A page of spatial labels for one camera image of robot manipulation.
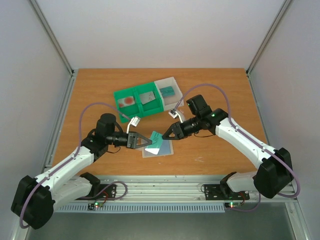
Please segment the beige card holder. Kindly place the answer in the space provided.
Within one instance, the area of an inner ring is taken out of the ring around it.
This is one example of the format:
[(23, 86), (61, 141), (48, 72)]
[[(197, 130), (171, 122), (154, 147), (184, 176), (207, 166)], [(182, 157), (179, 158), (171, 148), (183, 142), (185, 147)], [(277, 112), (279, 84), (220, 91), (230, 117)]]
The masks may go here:
[(170, 156), (174, 154), (174, 148), (171, 140), (164, 140), (162, 142), (162, 145), (159, 149), (158, 154), (153, 154), (145, 149), (142, 150), (142, 157), (143, 158), (151, 158), (151, 157), (164, 157), (164, 156)]

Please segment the teal card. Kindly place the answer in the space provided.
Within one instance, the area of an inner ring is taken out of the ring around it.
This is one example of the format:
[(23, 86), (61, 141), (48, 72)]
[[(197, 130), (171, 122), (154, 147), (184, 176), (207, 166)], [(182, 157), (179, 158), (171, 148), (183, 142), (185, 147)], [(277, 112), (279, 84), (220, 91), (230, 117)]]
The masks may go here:
[(160, 152), (160, 148), (163, 144), (163, 135), (157, 131), (153, 131), (150, 140), (152, 141), (151, 145), (148, 145), (145, 148), (145, 151), (153, 155), (157, 155)]
[(174, 88), (172, 86), (166, 86), (159, 89), (163, 98), (172, 97), (175, 95)]

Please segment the white card magnetic stripe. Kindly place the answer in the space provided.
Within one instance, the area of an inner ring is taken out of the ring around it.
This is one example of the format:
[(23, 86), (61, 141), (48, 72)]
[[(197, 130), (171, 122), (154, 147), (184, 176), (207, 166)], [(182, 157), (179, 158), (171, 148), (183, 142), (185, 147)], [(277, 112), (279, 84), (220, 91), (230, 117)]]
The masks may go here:
[(144, 92), (144, 93), (141, 93), (139, 95), (139, 99), (140, 99), (140, 102), (141, 102), (142, 105), (145, 105), (145, 104), (150, 103), (150, 102), (155, 100), (155, 99), (150, 100), (149, 98), (147, 98), (147, 93), (148, 92)]

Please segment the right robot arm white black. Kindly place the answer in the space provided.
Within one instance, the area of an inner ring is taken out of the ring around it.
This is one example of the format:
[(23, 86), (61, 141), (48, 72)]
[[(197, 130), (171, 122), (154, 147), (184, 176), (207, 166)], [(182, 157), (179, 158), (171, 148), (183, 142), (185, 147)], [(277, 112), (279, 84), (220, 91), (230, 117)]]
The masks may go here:
[(258, 191), (272, 199), (294, 179), (291, 155), (285, 148), (276, 149), (258, 140), (239, 126), (221, 108), (212, 110), (202, 95), (187, 100), (193, 117), (185, 120), (177, 109), (169, 115), (179, 120), (163, 134), (163, 140), (182, 140), (201, 130), (207, 130), (240, 151), (255, 166), (257, 171), (231, 172), (220, 181), (220, 191), (225, 198), (232, 198), (238, 192)]

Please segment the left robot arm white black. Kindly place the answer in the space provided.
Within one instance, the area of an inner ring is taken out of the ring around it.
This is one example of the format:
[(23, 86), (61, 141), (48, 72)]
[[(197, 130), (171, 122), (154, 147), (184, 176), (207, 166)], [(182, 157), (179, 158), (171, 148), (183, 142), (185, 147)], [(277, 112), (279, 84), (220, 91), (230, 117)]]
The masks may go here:
[(115, 115), (104, 113), (69, 156), (38, 176), (26, 175), (19, 181), (11, 211), (19, 217), (22, 229), (39, 229), (59, 207), (76, 199), (96, 199), (100, 195), (100, 182), (89, 173), (74, 182), (69, 180), (107, 153), (110, 145), (139, 149), (151, 144), (149, 138), (138, 132), (123, 131)]

